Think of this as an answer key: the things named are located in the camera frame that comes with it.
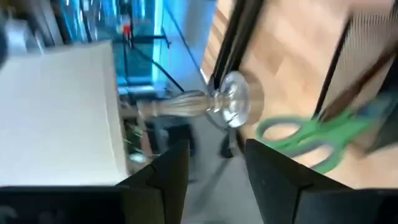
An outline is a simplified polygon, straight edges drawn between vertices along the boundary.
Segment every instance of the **green scissors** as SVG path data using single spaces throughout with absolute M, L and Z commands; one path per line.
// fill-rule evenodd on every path
M 378 96 L 356 111 L 347 109 L 363 87 L 395 55 L 397 49 L 398 43 L 395 43 L 383 51 L 377 62 L 333 100 L 320 116 L 315 119 L 300 116 L 267 119 L 259 123 L 256 140 L 288 157 L 305 154 L 320 146 L 330 146 L 331 154 L 311 168 L 321 174 L 331 171 L 341 162 L 347 144 L 379 118 L 385 116 L 387 109 L 391 108 L 392 98 L 387 95 Z M 264 138 L 267 129 L 277 124 L 297 124 L 300 128 L 285 139 Z

